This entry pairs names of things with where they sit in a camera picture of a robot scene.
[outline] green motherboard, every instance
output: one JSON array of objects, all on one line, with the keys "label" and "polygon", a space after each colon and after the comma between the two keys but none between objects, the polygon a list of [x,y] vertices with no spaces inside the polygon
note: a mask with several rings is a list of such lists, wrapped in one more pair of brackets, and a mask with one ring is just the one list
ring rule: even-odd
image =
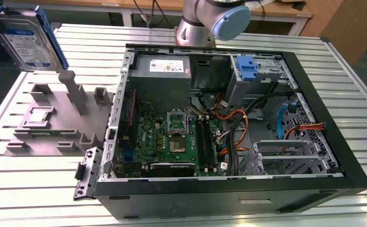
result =
[{"label": "green motherboard", "polygon": [[[170,128],[183,128],[185,119],[171,118]],[[142,165],[144,163],[193,163],[197,166],[194,176],[219,176],[222,172],[218,168],[206,169],[199,165],[197,124],[199,120],[187,119],[187,134],[185,136],[172,135],[168,137],[167,117],[146,116],[139,120],[138,141],[131,158],[124,160],[123,169],[126,177],[142,177]],[[221,130],[218,120],[207,120],[210,135],[215,137]],[[217,152],[213,146],[213,159],[217,163]]]}]

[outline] ram slot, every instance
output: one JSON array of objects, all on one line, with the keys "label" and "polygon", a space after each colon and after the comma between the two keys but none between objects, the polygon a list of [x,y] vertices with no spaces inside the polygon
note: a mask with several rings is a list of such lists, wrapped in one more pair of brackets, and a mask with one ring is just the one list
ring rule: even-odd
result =
[{"label": "ram slot", "polygon": [[214,159],[214,148],[213,148],[213,141],[211,141],[211,130],[210,130],[210,125],[209,121],[202,122],[203,125],[203,146],[205,146],[205,155],[206,155],[206,160],[207,168],[214,168],[215,167],[215,159]]},{"label": "ram slot", "polygon": [[201,169],[205,169],[207,165],[207,159],[206,159],[206,153],[205,153],[202,120],[197,120],[197,144],[198,144],[199,167]]}]

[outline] slotted aluminum table surface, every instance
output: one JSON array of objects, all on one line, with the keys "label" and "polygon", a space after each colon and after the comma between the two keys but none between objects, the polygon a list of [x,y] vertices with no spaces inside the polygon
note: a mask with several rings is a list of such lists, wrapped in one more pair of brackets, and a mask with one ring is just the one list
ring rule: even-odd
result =
[{"label": "slotted aluminum table surface", "polygon": [[[63,24],[55,32],[76,83],[86,91],[96,86],[116,91],[126,43],[175,43],[170,29]],[[233,41],[218,41],[218,47],[297,54],[367,174],[367,88],[333,45],[310,37],[243,34]],[[367,191],[303,213],[116,220],[98,200],[72,201],[74,174],[83,157],[3,155],[32,101],[28,92],[35,83],[66,90],[54,72],[23,72],[0,105],[0,226],[367,226]]]}]

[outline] case side panel latch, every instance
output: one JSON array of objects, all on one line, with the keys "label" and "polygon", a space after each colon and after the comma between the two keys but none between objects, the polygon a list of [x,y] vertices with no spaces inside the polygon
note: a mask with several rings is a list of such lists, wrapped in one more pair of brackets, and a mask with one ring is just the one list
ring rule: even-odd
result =
[{"label": "case side panel latch", "polygon": [[94,147],[86,151],[83,162],[79,163],[75,179],[78,184],[75,187],[74,200],[95,200],[94,191],[99,176],[100,160],[103,150]]}]

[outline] power supply label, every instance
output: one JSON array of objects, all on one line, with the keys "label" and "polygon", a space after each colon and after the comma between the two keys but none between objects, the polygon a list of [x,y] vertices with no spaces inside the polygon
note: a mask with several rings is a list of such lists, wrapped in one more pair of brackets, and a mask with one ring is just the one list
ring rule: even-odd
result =
[{"label": "power supply label", "polygon": [[183,72],[182,60],[151,60],[150,72]]},{"label": "power supply label", "polygon": [[48,67],[51,65],[40,47],[43,44],[32,30],[7,29],[7,34],[4,35],[26,64],[35,67]]}]

